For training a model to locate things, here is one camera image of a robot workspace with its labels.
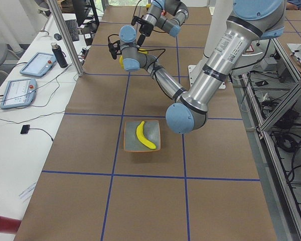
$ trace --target computer mouse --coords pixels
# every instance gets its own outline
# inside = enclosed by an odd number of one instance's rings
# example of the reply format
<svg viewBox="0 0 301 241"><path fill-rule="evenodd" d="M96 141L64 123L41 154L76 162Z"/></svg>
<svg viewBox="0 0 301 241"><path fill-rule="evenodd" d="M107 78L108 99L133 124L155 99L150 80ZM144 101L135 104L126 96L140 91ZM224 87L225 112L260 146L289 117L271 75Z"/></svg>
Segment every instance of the computer mouse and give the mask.
<svg viewBox="0 0 301 241"><path fill-rule="evenodd" d="M54 38L56 40L61 40L62 39L60 34L54 34Z"/></svg>

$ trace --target water bottle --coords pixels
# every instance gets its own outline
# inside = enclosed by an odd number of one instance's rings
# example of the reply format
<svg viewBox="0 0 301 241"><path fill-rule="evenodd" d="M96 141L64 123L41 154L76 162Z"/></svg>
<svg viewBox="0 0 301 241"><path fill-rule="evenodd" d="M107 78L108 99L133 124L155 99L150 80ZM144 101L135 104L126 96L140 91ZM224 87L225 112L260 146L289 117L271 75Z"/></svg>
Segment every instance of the water bottle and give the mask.
<svg viewBox="0 0 301 241"><path fill-rule="evenodd" d="M60 46L57 43L53 42L53 43L51 43L51 47L52 47L52 52L54 53L60 67L66 68L68 66L68 64L67 64L67 61L65 59L63 52L61 51Z"/></svg>

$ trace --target yellow banana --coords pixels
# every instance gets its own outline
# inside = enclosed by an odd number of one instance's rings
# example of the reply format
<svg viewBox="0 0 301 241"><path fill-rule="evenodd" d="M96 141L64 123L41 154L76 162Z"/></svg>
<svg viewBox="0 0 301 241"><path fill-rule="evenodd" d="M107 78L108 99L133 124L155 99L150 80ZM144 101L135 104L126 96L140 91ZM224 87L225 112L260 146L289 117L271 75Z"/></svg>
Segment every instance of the yellow banana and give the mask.
<svg viewBox="0 0 301 241"><path fill-rule="evenodd" d="M156 145L151 142L150 140L148 140L145 136L144 136L144 124L145 121L142 121L136 128L136 136L137 139L146 147L155 150L156 149Z"/></svg>

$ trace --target white desk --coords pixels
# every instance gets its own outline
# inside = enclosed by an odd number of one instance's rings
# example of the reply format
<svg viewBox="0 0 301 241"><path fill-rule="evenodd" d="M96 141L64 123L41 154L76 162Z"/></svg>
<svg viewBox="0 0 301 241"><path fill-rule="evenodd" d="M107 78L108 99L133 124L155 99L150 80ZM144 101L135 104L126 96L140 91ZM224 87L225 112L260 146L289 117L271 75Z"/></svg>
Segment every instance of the white desk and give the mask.
<svg viewBox="0 0 301 241"><path fill-rule="evenodd" d="M67 20L75 17L73 14L64 14L64 18ZM57 42L66 53L66 60L70 65L72 61L63 41L56 41L53 37L55 33L59 32L53 17L49 19L46 30L50 36L47 36L47 33L38 33L19 62L28 62L37 52L52 53L50 44ZM86 47L83 36L80 36L80 41L74 42L74 45L77 53L80 53L81 49ZM12 70L0 87L0 95L4 93L8 80L24 78L19 74L22 67L23 65L20 65ZM56 63L43 78L36 79L38 86L51 81L63 70ZM22 122L40 115L64 111L75 87L75 79L77 79L75 68L70 66L64 74L58 77L60 87L46 107L0 110L0 118ZM53 80L39 88L33 105L45 105L57 87L57 81ZM30 128L44 129L52 137L55 137L62 117L63 113L54 114L26 124L30 124ZM23 218L30 200L23 202L19 198L19 194L38 180L52 145L51 139L43 131L30 130L27 135L21 135L22 125L24 124L10 124L0 120L0 215L16 219ZM11 234L0 233L0 241L11 241L14 237Z"/></svg>

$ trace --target light blue tablet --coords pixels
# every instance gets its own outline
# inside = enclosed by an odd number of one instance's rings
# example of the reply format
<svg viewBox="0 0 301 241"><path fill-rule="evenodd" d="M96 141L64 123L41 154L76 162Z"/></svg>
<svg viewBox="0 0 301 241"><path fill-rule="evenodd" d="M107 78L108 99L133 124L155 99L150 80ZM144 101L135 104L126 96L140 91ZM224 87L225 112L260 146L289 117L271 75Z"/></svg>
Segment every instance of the light blue tablet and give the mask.
<svg viewBox="0 0 301 241"><path fill-rule="evenodd" d="M11 109L28 106L35 99L37 82L34 78L8 81L0 108Z"/></svg>
<svg viewBox="0 0 301 241"><path fill-rule="evenodd" d="M52 68L54 63L56 63L56 57L53 54L38 52L20 70L20 74L41 78Z"/></svg>

